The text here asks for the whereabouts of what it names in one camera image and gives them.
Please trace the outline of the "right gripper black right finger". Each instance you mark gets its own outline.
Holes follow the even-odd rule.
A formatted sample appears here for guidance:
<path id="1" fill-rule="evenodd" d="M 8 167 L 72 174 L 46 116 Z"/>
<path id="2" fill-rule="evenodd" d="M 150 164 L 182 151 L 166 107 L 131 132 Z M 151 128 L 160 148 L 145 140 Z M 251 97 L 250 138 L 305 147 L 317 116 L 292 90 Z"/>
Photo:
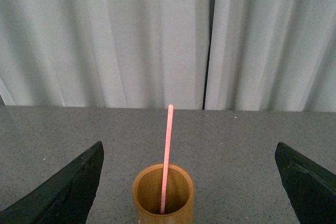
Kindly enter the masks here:
<path id="1" fill-rule="evenodd" d="M 300 223 L 335 223 L 335 174 L 279 142 L 275 161 Z"/>

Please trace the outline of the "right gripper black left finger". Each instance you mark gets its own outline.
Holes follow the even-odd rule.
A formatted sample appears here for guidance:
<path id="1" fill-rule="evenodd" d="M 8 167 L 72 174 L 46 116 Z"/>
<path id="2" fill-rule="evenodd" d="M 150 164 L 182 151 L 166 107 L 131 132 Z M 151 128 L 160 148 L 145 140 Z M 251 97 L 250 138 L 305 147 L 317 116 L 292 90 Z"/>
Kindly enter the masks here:
<path id="1" fill-rule="evenodd" d="M 86 223 L 104 160 L 96 142 L 31 193 L 1 211 L 1 223 Z"/>

